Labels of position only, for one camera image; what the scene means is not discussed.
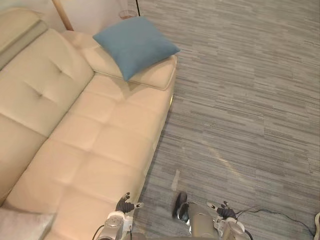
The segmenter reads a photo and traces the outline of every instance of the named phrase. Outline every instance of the black cable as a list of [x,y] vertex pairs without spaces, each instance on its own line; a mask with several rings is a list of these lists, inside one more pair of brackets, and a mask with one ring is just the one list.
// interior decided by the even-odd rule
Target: black cable
[[129,226],[130,229],[130,240],[132,240],[132,231],[131,231],[131,225]]
[[256,211],[250,211],[250,209],[251,209],[251,208],[237,212],[236,214],[239,214],[239,213],[240,213],[240,215],[239,215],[237,218],[239,218],[239,217],[240,217],[242,214],[244,214],[245,212],[254,213],[254,214],[256,214],[256,213],[258,213],[258,212],[266,212],[266,213],[269,213],[269,214],[279,214],[279,215],[285,216],[286,218],[290,219],[290,220],[293,221],[293,222],[302,224],[303,226],[305,226],[305,227],[308,229],[309,233],[310,233],[313,237],[315,236],[315,235],[312,233],[312,231],[310,230],[310,228],[309,228],[304,222],[299,221],[299,220],[296,220],[296,219],[293,219],[293,218],[289,217],[288,215],[286,215],[286,214],[284,214],[284,213],[282,213],[282,212],[270,211],[270,210],[264,209],[264,208],[259,209],[259,210],[256,210]]
[[247,229],[244,230],[244,232],[245,232],[246,234],[248,234],[250,240],[254,240],[254,238],[252,237],[251,233],[250,233]]
[[138,0],[135,0],[135,3],[136,3],[136,9],[138,10],[138,14],[139,14],[139,16],[140,16],[140,9],[139,9]]
[[104,225],[101,225],[100,227],[98,227],[98,229],[95,231],[95,233],[94,233],[94,235],[93,235],[92,240],[95,240],[95,237],[96,237],[98,231],[99,231],[103,226],[104,226]]

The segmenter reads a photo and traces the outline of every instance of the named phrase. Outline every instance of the striped carpet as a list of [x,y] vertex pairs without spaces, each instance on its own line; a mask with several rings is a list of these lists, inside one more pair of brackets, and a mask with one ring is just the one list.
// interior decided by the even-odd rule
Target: striped carpet
[[[134,231],[185,236],[192,201],[282,212],[315,231],[320,212],[319,0],[140,0],[181,48],[175,94]],[[311,240],[281,215],[244,213],[255,240]]]

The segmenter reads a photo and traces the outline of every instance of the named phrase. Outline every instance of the sofa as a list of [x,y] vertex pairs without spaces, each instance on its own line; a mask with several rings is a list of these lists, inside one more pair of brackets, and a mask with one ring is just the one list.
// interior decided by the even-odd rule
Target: sofa
[[171,105],[175,55],[125,82],[91,36],[0,13],[0,205],[54,214],[46,240],[92,239],[136,202]]

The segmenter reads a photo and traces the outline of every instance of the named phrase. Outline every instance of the throw pillow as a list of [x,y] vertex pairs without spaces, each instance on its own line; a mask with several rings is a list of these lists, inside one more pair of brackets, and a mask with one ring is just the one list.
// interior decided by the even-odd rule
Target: throw pillow
[[93,38],[112,56],[126,82],[180,51],[143,16],[123,20]]

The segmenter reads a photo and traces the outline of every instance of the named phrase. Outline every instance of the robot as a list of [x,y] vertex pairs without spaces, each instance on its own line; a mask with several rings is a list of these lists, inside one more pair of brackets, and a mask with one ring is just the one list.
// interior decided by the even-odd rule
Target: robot
[[[142,233],[131,233],[132,216],[126,215],[136,208],[143,207],[143,203],[126,202],[130,198],[127,192],[117,203],[115,211],[111,212],[105,221],[102,231],[96,240],[146,240]],[[224,201],[221,207],[207,203],[207,207],[214,209],[218,217],[216,220],[200,205],[189,202],[187,193],[177,194],[172,217],[189,226],[190,237],[163,237],[163,240],[247,240],[244,225],[237,220],[236,214],[229,204]]]

